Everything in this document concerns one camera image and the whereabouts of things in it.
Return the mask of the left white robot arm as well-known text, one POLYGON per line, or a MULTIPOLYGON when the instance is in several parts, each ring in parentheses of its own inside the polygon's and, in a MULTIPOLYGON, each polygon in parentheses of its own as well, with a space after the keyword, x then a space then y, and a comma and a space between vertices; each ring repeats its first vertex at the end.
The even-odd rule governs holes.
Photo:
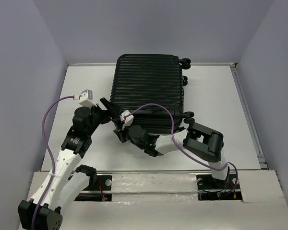
POLYGON ((58 230, 61 227, 63 214, 78 194, 96 185, 96 169, 79 165, 92 143, 92 134, 100 124, 120 119, 120 107, 105 98, 100 99, 105 110, 86 100, 84 95, 74 95, 71 99, 78 100, 81 107, 74 112, 72 126, 58 157, 49 154, 51 172, 30 199, 21 201, 18 206, 21 226, 25 230, 58 230))

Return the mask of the black hard-shell suitcase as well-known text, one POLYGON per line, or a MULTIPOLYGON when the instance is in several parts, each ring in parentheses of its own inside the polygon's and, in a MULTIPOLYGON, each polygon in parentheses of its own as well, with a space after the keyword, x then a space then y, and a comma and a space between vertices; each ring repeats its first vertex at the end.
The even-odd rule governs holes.
POLYGON ((165 54, 123 54, 116 62, 110 102, 134 113, 133 124, 151 134, 181 131, 184 69, 189 58, 165 54))

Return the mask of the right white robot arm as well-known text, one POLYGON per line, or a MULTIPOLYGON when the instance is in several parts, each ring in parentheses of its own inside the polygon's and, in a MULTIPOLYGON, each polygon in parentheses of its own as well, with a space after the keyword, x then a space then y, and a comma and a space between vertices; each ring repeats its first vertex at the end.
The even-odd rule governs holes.
POLYGON ((121 142, 130 142, 151 157, 181 150, 211 170, 211 182, 217 188, 229 182, 229 166, 222 156, 224 135, 221 132, 196 122, 173 135, 153 135, 140 125, 121 125, 114 132, 121 142))

